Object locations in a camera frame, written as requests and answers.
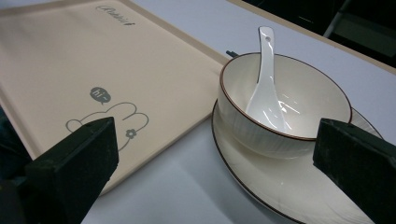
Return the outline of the metal stand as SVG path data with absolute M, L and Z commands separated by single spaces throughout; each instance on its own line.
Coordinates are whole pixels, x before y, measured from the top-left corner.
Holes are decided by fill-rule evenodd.
M 323 36 L 380 62 L 396 62 L 396 0 L 331 0 Z

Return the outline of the beige placemat with rabbit print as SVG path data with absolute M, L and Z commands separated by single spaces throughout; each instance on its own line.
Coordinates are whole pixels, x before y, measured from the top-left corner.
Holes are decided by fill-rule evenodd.
M 207 118 L 226 58 L 129 0 L 0 9 L 0 106 L 37 158 L 115 120 L 116 187 Z

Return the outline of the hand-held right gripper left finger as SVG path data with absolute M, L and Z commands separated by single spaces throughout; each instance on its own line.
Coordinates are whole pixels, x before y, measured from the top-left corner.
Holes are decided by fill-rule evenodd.
M 0 224 L 80 224 L 118 163 L 115 120 L 82 125 L 0 180 Z

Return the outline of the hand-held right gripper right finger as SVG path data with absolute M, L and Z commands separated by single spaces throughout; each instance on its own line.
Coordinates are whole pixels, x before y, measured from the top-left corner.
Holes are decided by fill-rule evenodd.
M 375 224 L 396 224 L 396 146 L 351 123 L 322 119 L 313 163 Z

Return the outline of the white ceramic bowl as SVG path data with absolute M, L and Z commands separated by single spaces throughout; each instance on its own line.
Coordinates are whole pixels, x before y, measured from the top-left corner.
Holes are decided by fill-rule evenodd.
M 313 150 L 322 119 L 350 122 L 352 108 L 342 89 L 315 67 L 297 59 L 275 56 L 276 94 L 287 131 L 267 128 L 246 113 L 256 87 L 261 55 L 231 59 L 219 77 L 217 107 L 237 142 L 270 158 L 292 159 Z

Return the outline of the white ceramic plate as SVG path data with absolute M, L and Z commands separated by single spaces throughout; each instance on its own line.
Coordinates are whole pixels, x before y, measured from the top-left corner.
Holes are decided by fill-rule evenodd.
M 232 137 L 216 107 L 212 133 L 233 178 L 275 213 L 300 224 L 374 224 L 313 165 L 312 153 L 289 160 L 259 155 Z

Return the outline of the white ceramic spoon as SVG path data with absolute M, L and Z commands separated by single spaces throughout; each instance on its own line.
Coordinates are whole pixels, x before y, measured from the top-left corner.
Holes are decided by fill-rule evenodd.
M 247 114 L 262 125 L 285 131 L 285 120 L 275 86 L 275 35 L 270 27 L 259 28 L 261 62 L 255 90 L 247 105 Z

